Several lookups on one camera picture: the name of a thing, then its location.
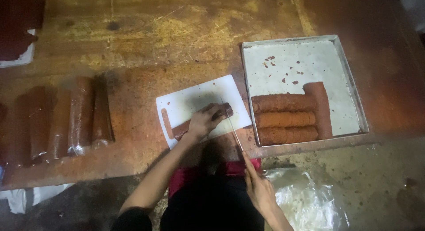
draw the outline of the white cutting board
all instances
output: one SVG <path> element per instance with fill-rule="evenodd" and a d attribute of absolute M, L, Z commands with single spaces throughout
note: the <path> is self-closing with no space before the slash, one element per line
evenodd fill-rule
<path fill-rule="evenodd" d="M 168 119 L 170 120 L 171 127 L 174 128 L 190 120 L 196 111 L 199 111 L 209 103 L 221 104 L 220 97 L 223 99 L 223 103 L 229 103 L 233 109 L 233 116 L 231 116 L 230 119 L 235 130 L 252 124 L 245 104 L 242 101 L 241 95 L 233 80 L 233 76 L 231 75 L 223 76 L 162 97 L 157 97 L 156 108 L 158 110 L 159 121 L 170 149 L 177 144 L 177 140 L 169 139 L 167 135 L 164 120 L 162 119 L 162 108 L 167 109 Z M 233 129 L 229 119 L 226 119 L 217 125 L 204 140 L 209 140 L 232 131 Z"/>

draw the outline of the white plastic bag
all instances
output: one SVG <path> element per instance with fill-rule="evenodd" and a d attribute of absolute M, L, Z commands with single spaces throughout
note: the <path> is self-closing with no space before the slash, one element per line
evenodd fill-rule
<path fill-rule="evenodd" d="M 332 185 L 316 185 L 307 172 L 297 169 L 269 170 L 266 177 L 295 231 L 336 231 L 349 225 L 345 212 L 335 205 Z"/>

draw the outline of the person's left hand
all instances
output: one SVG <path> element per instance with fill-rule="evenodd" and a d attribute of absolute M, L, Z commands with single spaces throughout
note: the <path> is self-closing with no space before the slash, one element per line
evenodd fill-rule
<path fill-rule="evenodd" d="M 187 134 L 194 136 L 199 141 L 206 137 L 226 116 L 219 116 L 215 120 L 214 114 L 220 110 L 217 103 L 210 103 L 193 114 Z"/>

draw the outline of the fruit leather roll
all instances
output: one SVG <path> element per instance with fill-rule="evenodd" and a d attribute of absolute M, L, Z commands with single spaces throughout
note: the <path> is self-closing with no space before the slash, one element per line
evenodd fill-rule
<path fill-rule="evenodd" d="M 331 112 L 329 109 L 329 100 L 323 82 L 311 82 L 303 86 L 306 95 L 315 98 L 317 107 L 314 110 L 316 115 L 316 128 L 320 140 L 331 139 L 332 125 Z"/>
<path fill-rule="evenodd" d="M 258 138 L 262 146 L 284 145 L 314 141 L 317 131 L 313 126 L 260 128 Z"/>
<path fill-rule="evenodd" d="M 47 152 L 50 130 L 50 110 L 46 87 L 36 86 L 28 91 L 29 127 L 31 139 L 31 159 L 41 162 L 41 156 Z"/>
<path fill-rule="evenodd" d="M 18 168 L 31 164 L 28 94 L 18 96 L 13 106 L 13 148 L 8 150 L 5 161 L 8 167 Z"/>
<path fill-rule="evenodd" d="M 266 112 L 255 115 L 257 128 L 266 127 L 300 127 L 314 125 L 315 114 L 311 111 L 301 112 Z"/>
<path fill-rule="evenodd" d="M 98 149 L 113 141 L 109 116 L 108 93 L 103 76 L 94 79 L 95 102 L 93 112 L 92 147 Z"/>
<path fill-rule="evenodd" d="M 71 108 L 71 91 L 59 88 L 50 125 L 46 161 L 60 159 L 68 155 L 69 114 Z"/>
<path fill-rule="evenodd" d="M 220 110 L 218 110 L 213 115 L 212 120 L 215 120 L 220 116 L 227 116 L 227 114 L 229 114 L 228 117 L 233 116 L 233 109 L 229 103 L 220 104 L 219 107 L 220 107 Z M 185 121 L 183 124 L 178 125 L 172 129 L 174 138 L 176 140 L 180 141 L 183 135 L 186 134 L 186 132 L 189 130 L 189 124 L 190 124 L 190 120 Z"/>
<path fill-rule="evenodd" d="M 93 79 L 78 76 L 71 89 L 68 154 L 84 155 L 91 145 L 93 130 Z"/>
<path fill-rule="evenodd" d="M 251 98 L 255 113 L 276 111 L 313 111 L 316 100 L 302 94 L 274 94 Z"/>

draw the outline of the person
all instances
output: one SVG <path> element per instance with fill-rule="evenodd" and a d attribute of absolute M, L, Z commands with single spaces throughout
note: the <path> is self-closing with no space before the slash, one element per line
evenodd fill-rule
<path fill-rule="evenodd" d="M 221 116 L 212 120 L 218 110 L 218 104 L 211 103 L 194 113 L 188 132 L 127 198 L 111 230 L 152 231 L 148 214 L 161 200 L 168 184 L 169 200 L 161 217 L 162 231 L 263 231 L 264 220 L 273 231 L 293 230 L 276 203 L 272 184 L 257 172 L 259 160 L 250 160 L 246 152 L 242 152 L 244 162 L 227 163 L 222 166 L 224 171 L 219 172 L 219 167 L 214 175 L 199 177 L 202 174 L 199 169 L 196 172 L 193 168 L 178 169 L 183 157 L 226 119 Z M 242 172 L 237 171 L 238 167 L 242 167 Z"/>

